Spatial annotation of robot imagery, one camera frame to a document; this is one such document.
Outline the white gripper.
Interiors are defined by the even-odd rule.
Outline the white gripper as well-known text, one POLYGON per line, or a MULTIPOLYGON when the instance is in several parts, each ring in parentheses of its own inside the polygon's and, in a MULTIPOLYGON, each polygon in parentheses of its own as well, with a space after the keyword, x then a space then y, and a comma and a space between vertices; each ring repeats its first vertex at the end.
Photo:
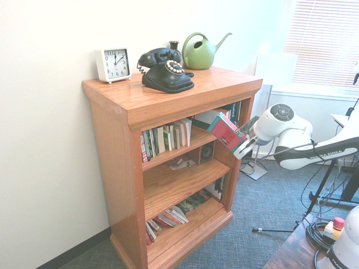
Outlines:
POLYGON ((239 160, 243 159, 255 147, 255 142, 255 139, 243 142, 233 151, 234 156, 239 160))

